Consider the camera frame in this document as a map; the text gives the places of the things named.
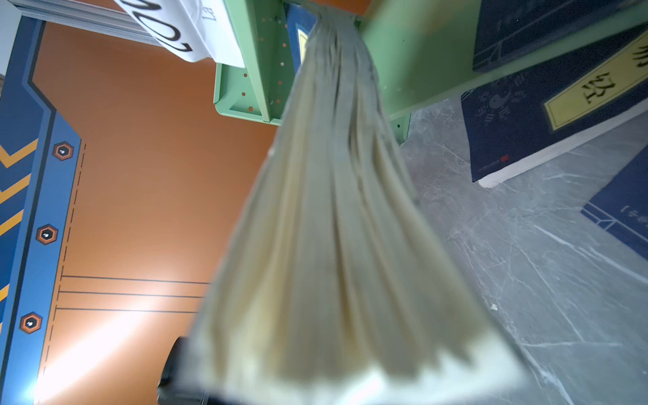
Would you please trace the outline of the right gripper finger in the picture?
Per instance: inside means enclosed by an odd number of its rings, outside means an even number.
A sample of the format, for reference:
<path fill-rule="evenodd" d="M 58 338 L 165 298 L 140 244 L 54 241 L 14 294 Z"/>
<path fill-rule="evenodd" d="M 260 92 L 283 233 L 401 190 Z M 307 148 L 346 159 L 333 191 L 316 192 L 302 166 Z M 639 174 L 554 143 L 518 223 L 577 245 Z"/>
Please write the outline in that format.
<path fill-rule="evenodd" d="M 180 389 L 177 383 L 179 376 L 180 357 L 187 339 L 179 337 L 173 344 L 170 354 L 165 361 L 159 384 L 157 386 L 157 403 L 161 405 L 172 404 L 211 404 L 212 401 L 206 394 L 194 393 Z"/>

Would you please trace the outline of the white LOVER book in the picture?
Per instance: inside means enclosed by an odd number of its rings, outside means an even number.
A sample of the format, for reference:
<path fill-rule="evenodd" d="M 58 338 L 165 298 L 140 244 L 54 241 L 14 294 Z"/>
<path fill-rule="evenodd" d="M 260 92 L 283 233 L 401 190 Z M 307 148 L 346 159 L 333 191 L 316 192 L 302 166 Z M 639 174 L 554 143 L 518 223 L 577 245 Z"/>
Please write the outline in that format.
<path fill-rule="evenodd" d="M 185 3 L 177 0 L 116 0 L 157 42 L 186 62 L 211 58 Z"/>

